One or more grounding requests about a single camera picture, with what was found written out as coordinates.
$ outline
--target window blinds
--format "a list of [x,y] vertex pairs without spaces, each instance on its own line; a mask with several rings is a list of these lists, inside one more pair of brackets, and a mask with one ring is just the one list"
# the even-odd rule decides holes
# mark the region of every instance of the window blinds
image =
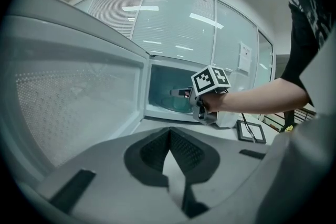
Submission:
[[250,72],[250,87],[253,87],[258,55],[258,30],[244,16],[221,2],[217,3],[217,28],[216,48],[213,64],[229,71],[238,70],[240,43],[252,49]]
[[87,13],[89,11],[91,3],[92,0],[83,0],[76,4],[75,7]]
[[144,0],[132,40],[152,55],[209,65],[214,0]]
[[130,38],[141,0],[94,0],[89,14]]

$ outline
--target black frame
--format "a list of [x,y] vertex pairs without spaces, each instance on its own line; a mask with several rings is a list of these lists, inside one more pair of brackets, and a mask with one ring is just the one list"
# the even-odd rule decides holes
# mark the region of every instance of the black frame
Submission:
[[[252,137],[245,137],[243,136],[243,131],[242,131],[242,124],[245,125],[245,123],[241,120],[237,120],[237,135],[238,135],[238,140],[240,141],[245,141],[245,142],[253,142],[253,138]],[[264,135],[264,131],[263,131],[263,127],[260,124],[256,124],[256,123],[251,123],[251,122],[247,122],[248,125],[252,125],[252,126],[257,126],[260,128],[261,131],[261,135],[262,135],[262,140],[261,139],[256,139],[257,143],[260,144],[266,144],[266,138]]]

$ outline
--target countertop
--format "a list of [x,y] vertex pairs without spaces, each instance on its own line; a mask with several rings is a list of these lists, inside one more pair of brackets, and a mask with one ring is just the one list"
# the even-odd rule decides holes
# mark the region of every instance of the countertop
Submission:
[[[245,118],[247,122],[260,124],[262,126],[262,130],[265,135],[266,144],[271,145],[273,143],[275,136],[278,134],[276,130],[272,129],[265,123],[252,117],[249,114],[245,114]],[[230,140],[238,140],[236,129],[220,129],[215,124],[204,126],[200,123],[171,121],[171,120],[163,120],[163,119],[156,119],[156,118],[143,119],[140,122],[139,126],[133,131],[133,133],[148,131],[150,129],[169,127],[169,126],[183,127],[183,128],[187,128],[192,131],[195,131],[195,132],[204,133],[206,135],[212,135],[215,137],[220,137],[220,138],[225,138],[225,139],[230,139]]]

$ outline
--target paper sign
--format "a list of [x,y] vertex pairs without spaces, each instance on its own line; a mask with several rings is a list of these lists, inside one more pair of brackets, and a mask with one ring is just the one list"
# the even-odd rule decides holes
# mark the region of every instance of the paper sign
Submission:
[[[261,134],[261,129],[259,126],[253,126],[249,124],[249,127],[251,131],[253,132],[254,136],[258,140],[263,140],[263,135]],[[242,122],[241,123],[241,131],[242,131],[242,136],[246,138],[252,138],[252,135],[248,132],[245,124]]]
[[250,72],[252,49],[244,43],[240,43],[240,56],[238,69]]

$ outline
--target open microwave door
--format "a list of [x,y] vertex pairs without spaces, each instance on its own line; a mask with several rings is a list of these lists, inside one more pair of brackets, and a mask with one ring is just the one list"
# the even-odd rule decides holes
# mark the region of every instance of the open microwave door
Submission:
[[19,179],[34,185],[142,120],[149,55],[99,20],[60,0],[13,0],[0,38],[0,128]]

